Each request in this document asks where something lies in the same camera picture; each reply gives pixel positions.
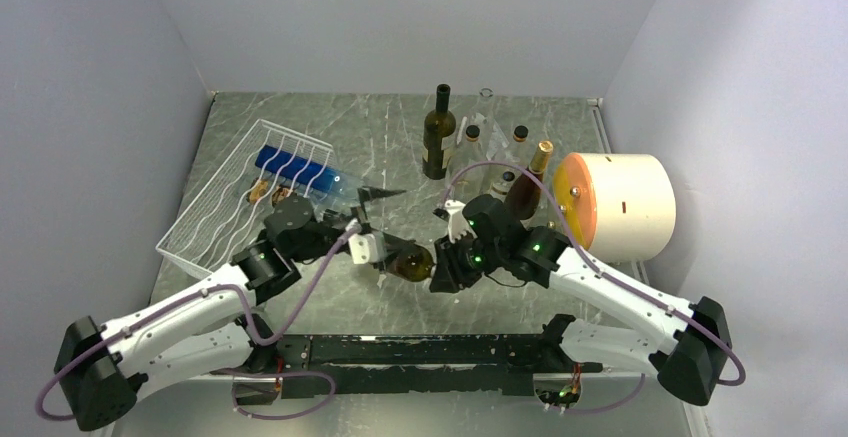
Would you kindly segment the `blue clear bottle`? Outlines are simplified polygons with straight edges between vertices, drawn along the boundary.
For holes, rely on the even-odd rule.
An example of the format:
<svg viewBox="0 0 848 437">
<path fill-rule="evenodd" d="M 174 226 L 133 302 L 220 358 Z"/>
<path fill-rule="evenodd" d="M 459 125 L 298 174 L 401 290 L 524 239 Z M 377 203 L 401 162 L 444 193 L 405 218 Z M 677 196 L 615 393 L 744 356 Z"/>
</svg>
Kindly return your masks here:
<svg viewBox="0 0 848 437">
<path fill-rule="evenodd" d="M 367 184 L 358 176 L 336 169 L 328 157 L 327 152 L 314 148 L 302 157 L 264 145 L 254 165 L 278 180 L 294 184 L 295 190 L 309 197 L 322 199 L 332 196 L 356 201 L 358 189 Z"/>
</svg>

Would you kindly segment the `silver capped dark bottle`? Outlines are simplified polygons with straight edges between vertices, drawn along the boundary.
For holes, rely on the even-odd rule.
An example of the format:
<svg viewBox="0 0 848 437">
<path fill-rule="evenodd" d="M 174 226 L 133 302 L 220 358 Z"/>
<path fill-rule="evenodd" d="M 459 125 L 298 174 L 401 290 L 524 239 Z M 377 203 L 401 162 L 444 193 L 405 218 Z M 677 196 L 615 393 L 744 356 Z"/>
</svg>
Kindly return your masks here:
<svg viewBox="0 0 848 437">
<path fill-rule="evenodd" d="M 395 277 L 418 283 L 431 277 L 434 266 L 434 258 L 428 249 L 411 245 L 392 255 L 386 271 Z"/>
</svg>

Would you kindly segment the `clear bottle white label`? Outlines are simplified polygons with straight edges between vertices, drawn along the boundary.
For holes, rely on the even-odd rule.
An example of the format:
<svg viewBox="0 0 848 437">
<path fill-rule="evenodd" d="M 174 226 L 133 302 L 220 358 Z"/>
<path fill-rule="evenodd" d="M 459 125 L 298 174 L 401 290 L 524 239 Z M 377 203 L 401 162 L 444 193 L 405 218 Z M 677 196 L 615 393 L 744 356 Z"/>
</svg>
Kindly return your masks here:
<svg viewBox="0 0 848 437">
<path fill-rule="evenodd" d="M 485 174 L 484 167 L 468 170 L 460 177 L 458 177 L 458 174 L 464 168 L 484 159 L 485 155 L 480 142 L 480 128 L 474 124 L 468 125 L 464 130 L 461 143 L 457 145 L 457 149 L 448 163 L 446 180 L 450 200 L 469 202 L 480 193 Z"/>
</svg>

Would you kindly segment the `gold foil wine bottle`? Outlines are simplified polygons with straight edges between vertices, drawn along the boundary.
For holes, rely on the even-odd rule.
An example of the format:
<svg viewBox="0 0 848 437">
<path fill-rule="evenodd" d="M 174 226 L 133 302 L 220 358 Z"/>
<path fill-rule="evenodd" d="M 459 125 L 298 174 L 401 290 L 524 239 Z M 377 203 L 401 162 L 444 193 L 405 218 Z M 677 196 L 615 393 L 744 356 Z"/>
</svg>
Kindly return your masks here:
<svg viewBox="0 0 848 437">
<path fill-rule="evenodd" d="M 540 141 L 526 167 L 526 170 L 533 174 L 539 182 L 544 180 L 544 174 L 553 151 L 554 145 L 551 141 Z M 540 187 L 530 177 L 521 173 L 506 195 L 505 205 L 516 218 L 524 221 L 535 214 L 540 196 Z"/>
</svg>

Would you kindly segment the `dark green wine bottle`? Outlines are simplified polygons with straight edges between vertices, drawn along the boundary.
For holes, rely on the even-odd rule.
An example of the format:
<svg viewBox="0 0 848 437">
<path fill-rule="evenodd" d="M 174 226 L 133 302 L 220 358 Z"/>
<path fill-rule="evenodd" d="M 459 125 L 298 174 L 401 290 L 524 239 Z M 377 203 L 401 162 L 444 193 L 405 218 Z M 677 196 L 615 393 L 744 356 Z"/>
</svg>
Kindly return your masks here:
<svg viewBox="0 0 848 437">
<path fill-rule="evenodd" d="M 456 117 L 449 109 L 451 87 L 439 84 L 435 108 L 424 120 L 422 172 L 431 180 L 442 180 L 456 144 Z"/>
</svg>

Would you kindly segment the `clear amber liquor bottle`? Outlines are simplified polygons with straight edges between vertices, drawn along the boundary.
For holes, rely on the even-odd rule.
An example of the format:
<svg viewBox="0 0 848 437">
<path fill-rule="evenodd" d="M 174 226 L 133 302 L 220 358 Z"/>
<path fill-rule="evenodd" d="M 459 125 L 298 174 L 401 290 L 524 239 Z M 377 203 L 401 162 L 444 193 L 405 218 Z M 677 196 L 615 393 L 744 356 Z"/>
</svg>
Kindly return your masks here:
<svg viewBox="0 0 848 437">
<path fill-rule="evenodd" d="M 528 136 L 528 128 L 519 124 L 514 127 L 511 136 L 506 140 L 506 145 L 495 152 L 493 161 L 502 162 L 502 165 L 490 167 L 487 188 L 489 195 L 503 201 L 521 175 L 517 168 L 524 168 L 531 158 L 532 148 Z"/>
</svg>

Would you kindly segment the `small dark capped bottle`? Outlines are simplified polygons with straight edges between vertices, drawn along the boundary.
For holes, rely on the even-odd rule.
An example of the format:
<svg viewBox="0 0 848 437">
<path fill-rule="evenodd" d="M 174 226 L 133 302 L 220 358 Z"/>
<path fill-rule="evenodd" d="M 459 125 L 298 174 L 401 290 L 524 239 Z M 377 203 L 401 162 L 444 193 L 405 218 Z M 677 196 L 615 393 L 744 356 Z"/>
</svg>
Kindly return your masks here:
<svg viewBox="0 0 848 437">
<path fill-rule="evenodd" d="M 272 186 L 270 180 L 256 178 L 252 181 L 245 200 L 251 205 L 267 203 L 274 207 L 292 194 L 294 194 L 294 191 L 287 185 L 275 184 Z"/>
</svg>

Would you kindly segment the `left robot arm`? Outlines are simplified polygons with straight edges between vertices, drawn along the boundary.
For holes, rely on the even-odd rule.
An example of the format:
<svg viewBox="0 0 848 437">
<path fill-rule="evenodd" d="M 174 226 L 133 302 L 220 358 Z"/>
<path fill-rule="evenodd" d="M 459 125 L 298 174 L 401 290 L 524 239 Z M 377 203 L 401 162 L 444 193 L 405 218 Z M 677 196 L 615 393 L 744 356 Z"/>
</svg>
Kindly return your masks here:
<svg viewBox="0 0 848 437">
<path fill-rule="evenodd" d="M 257 320 L 256 306 L 301 277 L 298 264 L 323 267 L 339 253 L 357 264 L 384 264 L 402 240 L 372 229 L 365 205 L 396 191 L 363 185 L 342 198 L 348 211 L 293 193 L 264 219 L 256 240 L 215 272 L 171 297 L 102 324 L 85 316 L 65 330 L 54 376 L 35 410 L 57 420 L 44 403 L 60 387 L 70 408 L 65 420 L 82 432 L 121 419 L 140 400 L 207 372 L 273 366 L 282 330 Z"/>
</svg>

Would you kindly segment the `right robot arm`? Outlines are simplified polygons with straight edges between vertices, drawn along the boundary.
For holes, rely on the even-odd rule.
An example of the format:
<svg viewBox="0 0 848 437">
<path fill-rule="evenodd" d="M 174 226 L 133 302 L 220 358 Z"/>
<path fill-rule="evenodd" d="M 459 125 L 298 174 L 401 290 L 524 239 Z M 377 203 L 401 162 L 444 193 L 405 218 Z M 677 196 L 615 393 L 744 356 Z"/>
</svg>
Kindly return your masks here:
<svg viewBox="0 0 848 437">
<path fill-rule="evenodd" d="M 539 348 L 550 370 L 571 363 L 602 364 L 654 377 L 674 397 L 707 405 L 721 384 L 732 348 L 723 306 L 690 302 L 652 288 L 575 247 L 545 226 L 526 228 L 504 203 L 480 195 L 449 200 L 434 210 L 446 225 L 435 241 L 432 292 L 456 293 L 503 269 L 522 282 L 575 296 L 619 321 L 592 324 L 556 317 Z"/>
</svg>

